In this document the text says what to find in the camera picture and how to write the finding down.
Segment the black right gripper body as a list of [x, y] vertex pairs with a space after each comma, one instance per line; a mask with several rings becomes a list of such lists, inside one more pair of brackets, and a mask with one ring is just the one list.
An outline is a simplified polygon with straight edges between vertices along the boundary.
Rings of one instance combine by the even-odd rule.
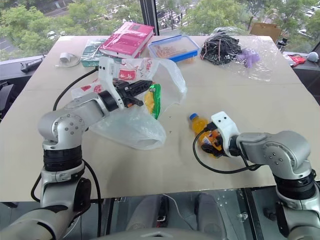
[[218, 139], [214, 140], [212, 146], [213, 146], [213, 155], [215, 158], [220, 158], [225, 155], [223, 142], [221, 140], [218, 140]]

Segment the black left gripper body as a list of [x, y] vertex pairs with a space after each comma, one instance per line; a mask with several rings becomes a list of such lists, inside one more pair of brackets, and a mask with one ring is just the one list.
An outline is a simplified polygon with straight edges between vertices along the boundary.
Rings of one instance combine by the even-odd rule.
[[134, 96], [132, 94], [132, 86], [130, 83], [124, 80], [114, 80], [113, 86], [115, 87], [117, 93], [120, 95], [120, 98], [122, 99], [126, 108], [130, 108], [134, 105]]

